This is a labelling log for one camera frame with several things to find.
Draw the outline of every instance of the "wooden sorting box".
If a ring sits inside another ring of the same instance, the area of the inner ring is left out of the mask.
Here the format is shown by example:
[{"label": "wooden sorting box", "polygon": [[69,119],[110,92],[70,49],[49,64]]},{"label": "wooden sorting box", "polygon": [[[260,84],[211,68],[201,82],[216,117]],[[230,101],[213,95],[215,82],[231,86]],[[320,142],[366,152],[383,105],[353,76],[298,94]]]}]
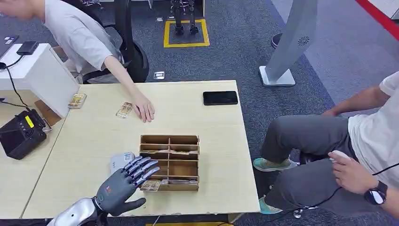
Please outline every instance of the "wooden sorting box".
[{"label": "wooden sorting box", "polygon": [[160,170],[150,177],[161,181],[158,191],[198,191],[199,153],[198,136],[141,136],[140,156],[159,161]]}]

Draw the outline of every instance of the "red stripe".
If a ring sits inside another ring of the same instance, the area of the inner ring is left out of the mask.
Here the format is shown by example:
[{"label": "red stripe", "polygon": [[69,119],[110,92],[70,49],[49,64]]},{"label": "red stripe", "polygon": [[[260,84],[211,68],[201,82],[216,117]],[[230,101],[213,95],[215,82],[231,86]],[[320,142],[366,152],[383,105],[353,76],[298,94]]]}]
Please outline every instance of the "red stripe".
[{"label": "red stripe", "polygon": [[391,35],[399,40],[399,26],[381,12],[368,0],[356,0],[376,21],[378,21]]}]

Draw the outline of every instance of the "white stand base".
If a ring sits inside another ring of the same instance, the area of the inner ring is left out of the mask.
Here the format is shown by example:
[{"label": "white stand base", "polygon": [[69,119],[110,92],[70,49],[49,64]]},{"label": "white stand base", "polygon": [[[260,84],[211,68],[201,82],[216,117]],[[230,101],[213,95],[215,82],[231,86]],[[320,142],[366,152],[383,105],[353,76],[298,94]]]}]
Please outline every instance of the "white stand base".
[{"label": "white stand base", "polygon": [[263,82],[263,86],[293,86],[295,85],[294,77],[292,77],[291,71],[288,69],[277,81],[269,81],[266,73],[266,66],[260,66],[259,72]]}]

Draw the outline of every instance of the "wristwatch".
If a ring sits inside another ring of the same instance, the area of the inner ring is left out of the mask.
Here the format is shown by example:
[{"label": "wristwatch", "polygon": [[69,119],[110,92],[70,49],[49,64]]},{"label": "wristwatch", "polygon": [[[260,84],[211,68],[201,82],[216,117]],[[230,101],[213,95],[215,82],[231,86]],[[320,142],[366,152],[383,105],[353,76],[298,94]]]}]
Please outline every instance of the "wristwatch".
[{"label": "wristwatch", "polygon": [[378,181],[376,188],[369,189],[364,193],[364,199],[373,205],[381,205],[385,203],[387,190],[388,186]]}]

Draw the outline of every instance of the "robotic arm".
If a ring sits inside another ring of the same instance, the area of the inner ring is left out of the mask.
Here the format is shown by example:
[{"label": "robotic arm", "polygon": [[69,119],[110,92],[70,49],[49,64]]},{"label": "robotic arm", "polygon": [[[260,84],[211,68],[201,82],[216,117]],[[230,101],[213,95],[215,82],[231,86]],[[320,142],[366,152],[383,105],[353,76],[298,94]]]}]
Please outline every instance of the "robotic arm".
[{"label": "robotic arm", "polygon": [[114,172],[98,189],[93,198],[83,198],[74,203],[50,221],[48,226],[82,226],[95,221],[98,226],[106,226],[107,215],[120,214],[139,208],[145,198],[125,202],[136,189],[160,168],[157,160],[138,156],[124,168]]}]

